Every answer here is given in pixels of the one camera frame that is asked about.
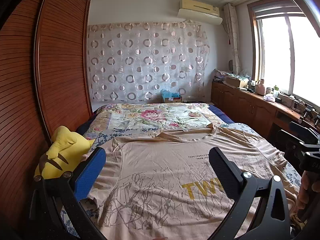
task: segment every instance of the cardboard box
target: cardboard box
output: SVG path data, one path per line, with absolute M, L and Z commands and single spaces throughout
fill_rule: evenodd
M 229 76 L 225 76 L 225 82 L 232 86 L 232 87 L 235 87 L 235 88 L 243 88 L 245 85 L 248 84 L 248 81 L 247 82 L 244 82 L 240 79 L 237 79 L 237 78 L 232 78 L 232 77 L 229 77 Z
M 162 98 L 162 102 L 164 103 L 181 103 L 181 98 L 172 98 L 173 100 L 169 100 L 169 98 Z

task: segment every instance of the bed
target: bed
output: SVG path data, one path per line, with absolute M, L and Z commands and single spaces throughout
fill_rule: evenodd
M 204 127 L 209 123 L 244 131 L 259 136 L 253 129 L 243 123 L 234 123 L 220 109 L 204 103 L 169 103 L 169 104 L 107 104 L 100 107 L 97 116 L 84 134 L 87 139 L 95 139 L 90 152 L 108 140 L 119 136 L 131 136 L 153 130 L 179 130 Z M 300 175 L 287 163 L 283 170 L 289 181 L 299 187 Z M 90 199 L 81 200 L 87 215 L 96 223 L 98 210 Z M 77 232 L 64 210 L 61 210 L 69 233 L 77 236 Z

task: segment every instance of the wooden cabinet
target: wooden cabinet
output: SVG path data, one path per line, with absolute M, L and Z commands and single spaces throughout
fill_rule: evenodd
M 217 107 L 222 106 L 224 87 L 221 83 L 212 82 L 211 102 Z
M 226 87 L 223 91 L 222 97 L 222 110 L 227 113 L 231 120 L 236 120 L 236 111 L 238 108 L 238 97 L 236 95 L 237 90 Z
M 245 123 L 251 126 L 253 117 L 253 100 L 249 95 L 243 93 L 238 97 L 237 117 L 235 122 Z
M 0 210 L 17 231 L 26 224 L 33 173 L 54 130 L 64 125 L 75 131 L 92 114 L 89 2 L 14 0 L 0 27 Z
M 256 100 L 252 108 L 253 120 L 251 127 L 263 138 L 267 138 L 276 115 L 276 108 L 260 100 Z
M 215 83 L 212 83 L 211 102 L 214 103 L 216 106 L 218 106 L 220 103 L 221 93 L 222 93 L 221 86 L 218 86 Z
M 276 107 L 263 101 L 260 96 L 213 82 L 211 100 L 234 122 L 244 123 L 268 138 Z

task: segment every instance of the cabinet door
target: cabinet door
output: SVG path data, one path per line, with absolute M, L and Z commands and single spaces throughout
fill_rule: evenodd
M 225 89 L 223 92 L 223 111 L 232 121 L 236 119 L 236 111 L 238 108 L 238 98 L 235 95 L 234 89 Z
M 237 119 L 236 122 L 252 124 L 252 100 L 247 95 L 240 95 L 238 99 Z
M 256 104 L 253 105 L 252 113 L 252 128 L 263 138 L 267 139 L 273 118 L 276 114 L 276 109 L 269 106 L 268 103 L 257 101 Z
M 220 103 L 220 95 L 221 95 L 221 88 L 215 82 L 212 82 L 212 89 L 211 89 L 211 102 L 215 104 L 215 106 L 219 107 Z

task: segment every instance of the beige t-shirt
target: beige t-shirt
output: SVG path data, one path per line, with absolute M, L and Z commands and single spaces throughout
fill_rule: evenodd
M 100 231 L 108 239 L 206 240 L 233 204 L 209 164 L 212 147 L 257 178 L 279 175 L 291 204 L 298 194 L 281 172 L 282 152 L 239 130 L 153 131 L 113 138 L 102 147 L 107 161 L 88 197 L 97 203 Z M 257 204 L 238 235 L 245 233 Z

